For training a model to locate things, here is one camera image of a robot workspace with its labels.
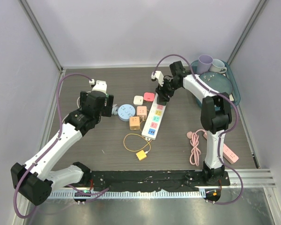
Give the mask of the orange cube socket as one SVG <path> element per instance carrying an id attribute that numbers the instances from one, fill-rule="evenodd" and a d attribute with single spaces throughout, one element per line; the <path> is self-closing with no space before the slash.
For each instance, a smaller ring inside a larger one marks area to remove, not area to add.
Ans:
<path id="1" fill-rule="evenodd" d="M 129 128 L 130 130 L 140 130 L 140 118 L 139 116 L 133 116 L 129 118 Z"/>

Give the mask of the white multicolour power strip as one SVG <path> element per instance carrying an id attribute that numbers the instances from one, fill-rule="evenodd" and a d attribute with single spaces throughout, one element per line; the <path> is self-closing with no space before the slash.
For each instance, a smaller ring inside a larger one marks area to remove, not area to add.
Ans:
<path id="1" fill-rule="evenodd" d="M 147 141 L 156 139 L 166 109 L 166 103 L 159 104 L 158 100 L 159 96 L 156 94 L 141 133 Z"/>

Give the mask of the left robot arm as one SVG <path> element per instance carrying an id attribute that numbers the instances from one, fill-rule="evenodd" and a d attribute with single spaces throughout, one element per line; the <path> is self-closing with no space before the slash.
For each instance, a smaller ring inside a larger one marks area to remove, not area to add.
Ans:
<path id="1" fill-rule="evenodd" d="M 82 91 L 80 107 L 70 112 L 61 122 L 57 134 L 23 165 L 15 163 L 11 168 L 14 188 L 35 206 L 41 205 L 52 191 L 70 184 L 85 187 L 90 183 L 91 171 L 80 162 L 53 171 L 61 157 L 93 129 L 101 117 L 112 115 L 114 96 L 101 91 Z"/>

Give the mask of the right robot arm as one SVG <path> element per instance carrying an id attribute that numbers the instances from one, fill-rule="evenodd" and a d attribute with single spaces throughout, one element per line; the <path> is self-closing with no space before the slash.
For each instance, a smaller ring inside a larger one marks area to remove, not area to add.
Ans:
<path id="1" fill-rule="evenodd" d="M 224 176 L 223 165 L 223 139 L 224 132 L 228 130 L 232 122 L 229 96 L 226 92 L 218 93 L 207 86 L 199 75 L 193 74 L 193 70 L 187 71 L 181 61 L 170 64 L 172 77 L 165 78 L 157 74 L 154 69 L 151 80 L 158 81 L 155 89 L 157 102 L 167 105 L 174 92 L 179 88 L 191 92 L 201 101 L 201 125 L 207 134 L 207 153 L 203 161 L 202 179 L 207 185 L 213 185 Z"/>

